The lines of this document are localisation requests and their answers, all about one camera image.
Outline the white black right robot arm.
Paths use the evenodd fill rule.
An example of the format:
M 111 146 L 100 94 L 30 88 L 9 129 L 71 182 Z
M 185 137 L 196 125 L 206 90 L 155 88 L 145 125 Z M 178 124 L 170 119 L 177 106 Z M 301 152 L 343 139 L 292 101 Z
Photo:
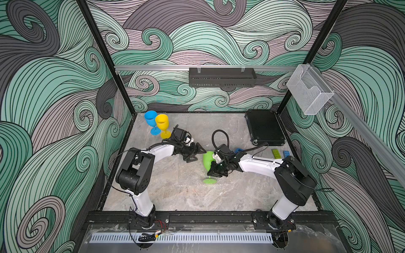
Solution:
M 222 144 L 215 151 L 203 155 L 203 164 L 211 178 L 228 177 L 232 171 L 239 171 L 275 179 L 283 196 L 265 219 L 269 227 L 275 230 L 293 229 L 291 214 L 307 204 L 317 185 L 308 169 L 292 156 L 284 159 L 261 158 L 248 154 L 246 150 L 233 152 Z

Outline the green plastic wine glass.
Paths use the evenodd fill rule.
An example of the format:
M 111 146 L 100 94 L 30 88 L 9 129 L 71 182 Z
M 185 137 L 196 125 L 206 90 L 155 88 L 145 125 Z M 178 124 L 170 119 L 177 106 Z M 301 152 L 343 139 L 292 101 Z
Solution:
M 215 159 L 213 158 L 213 154 L 214 154 L 213 151 L 208 151 L 205 154 L 203 154 L 203 165 L 204 165 L 204 168 L 207 170 L 207 172 L 210 171 L 211 164 L 213 161 L 215 161 Z M 216 182 L 217 182 L 217 180 L 211 178 L 210 176 L 203 180 L 203 183 L 205 183 L 205 184 L 214 184 Z

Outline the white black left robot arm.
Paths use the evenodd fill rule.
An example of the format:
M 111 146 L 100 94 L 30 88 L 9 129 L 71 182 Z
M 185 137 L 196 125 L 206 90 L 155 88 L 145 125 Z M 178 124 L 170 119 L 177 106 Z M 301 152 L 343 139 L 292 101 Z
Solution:
M 141 150 L 130 148 L 117 171 L 116 182 L 132 200 L 132 212 L 142 227 L 152 227 L 155 223 L 156 207 L 150 200 L 147 188 L 151 181 L 154 164 L 164 158 L 181 155 L 183 161 L 197 161 L 197 155 L 206 150 L 195 142 L 192 135 L 178 126 L 169 138 L 164 138 Z

